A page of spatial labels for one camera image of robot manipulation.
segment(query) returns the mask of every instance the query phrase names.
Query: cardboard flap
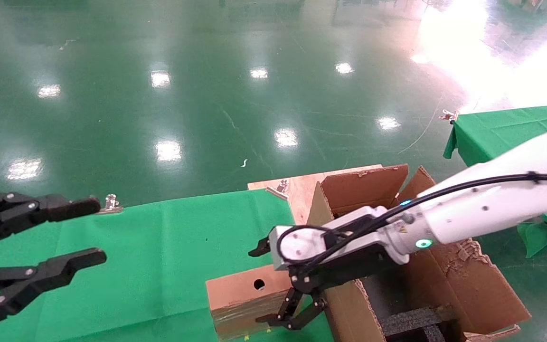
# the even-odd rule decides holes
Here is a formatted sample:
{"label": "cardboard flap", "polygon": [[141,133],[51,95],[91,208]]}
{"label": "cardboard flap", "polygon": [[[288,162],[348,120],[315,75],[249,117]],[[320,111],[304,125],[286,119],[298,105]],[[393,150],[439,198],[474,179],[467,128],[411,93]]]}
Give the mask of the cardboard flap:
{"label": "cardboard flap", "polygon": [[530,318],[499,269],[472,239],[412,255],[404,276],[412,307],[451,304],[463,331],[488,334]]}
{"label": "cardboard flap", "polygon": [[419,166],[417,172],[411,177],[411,180],[408,181],[408,184],[404,186],[404,189],[398,195],[398,200],[400,202],[406,200],[412,200],[417,197],[421,192],[426,191],[427,189],[434,186],[436,182],[430,176],[429,173],[424,169],[423,166]]}
{"label": "cardboard flap", "polygon": [[332,213],[347,212],[362,205],[389,208],[407,175],[406,164],[382,167],[328,176],[321,188]]}
{"label": "cardboard flap", "polygon": [[503,340],[504,338],[514,335],[520,331],[520,327],[518,325],[514,325],[510,329],[506,329],[504,331],[491,333],[489,335],[480,335],[478,333],[465,333],[466,341],[467,342],[495,342],[499,340]]}
{"label": "cardboard flap", "polygon": [[492,333],[531,317],[478,242],[470,238],[440,246],[432,249],[432,255],[469,315],[473,329],[464,331]]}
{"label": "cardboard flap", "polygon": [[334,335],[342,342],[386,342],[360,281],[325,290],[334,317]]}
{"label": "cardboard flap", "polygon": [[332,221],[334,217],[328,206],[328,200],[324,195],[320,182],[316,182],[313,189],[312,206],[310,216],[308,216],[308,225],[321,226]]}

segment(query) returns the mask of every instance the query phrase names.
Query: green cloth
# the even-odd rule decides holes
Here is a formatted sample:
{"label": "green cloth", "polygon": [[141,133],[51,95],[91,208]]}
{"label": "green cloth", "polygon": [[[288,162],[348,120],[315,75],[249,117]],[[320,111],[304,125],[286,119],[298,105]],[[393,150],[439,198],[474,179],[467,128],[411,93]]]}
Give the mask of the green cloth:
{"label": "green cloth", "polygon": [[[0,341],[217,341],[205,281],[271,264],[247,252],[274,225],[291,225],[286,201],[265,190],[174,199],[32,228],[0,242],[1,266],[100,247],[105,264],[42,294],[0,323]],[[321,314],[299,332],[251,341],[332,341]]]}
{"label": "green cloth", "polygon": [[516,228],[527,248],[526,258],[532,258],[547,246],[547,223],[523,222]]}
{"label": "green cloth", "polygon": [[[458,149],[466,165],[488,162],[547,132],[547,106],[460,115],[453,124],[443,156],[450,159]],[[523,223],[519,235],[527,258],[547,246],[547,223]]]}

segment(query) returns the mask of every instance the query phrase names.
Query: floor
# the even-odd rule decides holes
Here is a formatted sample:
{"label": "floor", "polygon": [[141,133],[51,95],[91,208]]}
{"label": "floor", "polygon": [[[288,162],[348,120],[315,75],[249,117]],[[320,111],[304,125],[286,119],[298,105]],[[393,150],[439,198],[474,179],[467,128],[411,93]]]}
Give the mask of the floor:
{"label": "floor", "polygon": [[[439,181],[464,168],[443,109],[545,104],[547,0],[0,0],[0,192],[134,206],[399,163]],[[547,249],[491,239],[534,315],[514,340],[547,341]]]}

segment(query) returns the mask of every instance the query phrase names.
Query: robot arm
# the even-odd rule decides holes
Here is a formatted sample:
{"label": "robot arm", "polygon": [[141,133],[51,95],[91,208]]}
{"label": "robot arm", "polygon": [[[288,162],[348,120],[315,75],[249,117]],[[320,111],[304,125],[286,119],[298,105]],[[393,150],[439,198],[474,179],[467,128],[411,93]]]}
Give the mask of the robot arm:
{"label": "robot arm", "polygon": [[[274,227],[249,255],[271,251],[276,270],[288,270],[291,277],[290,302],[309,294],[320,304],[314,305],[319,311],[312,306],[302,313],[313,318],[325,307],[320,294],[326,288],[406,264],[411,253],[435,243],[500,231],[543,213],[547,133],[454,175],[404,206],[362,207],[322,227]],[[301,329],[306,322],[294,321],[295,309],[285,303],[261,321]]]}

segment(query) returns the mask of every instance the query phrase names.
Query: hole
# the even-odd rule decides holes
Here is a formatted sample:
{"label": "hole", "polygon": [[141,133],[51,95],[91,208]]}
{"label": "hole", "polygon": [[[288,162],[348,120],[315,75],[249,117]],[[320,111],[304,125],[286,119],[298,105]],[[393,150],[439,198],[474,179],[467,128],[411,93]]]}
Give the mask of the hole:
{"label": "hole", "polygon": [[256,279],[253,285],[255,286],[255,289],[259,291],[265,288],[265,282],[263,281],[263,279]]}

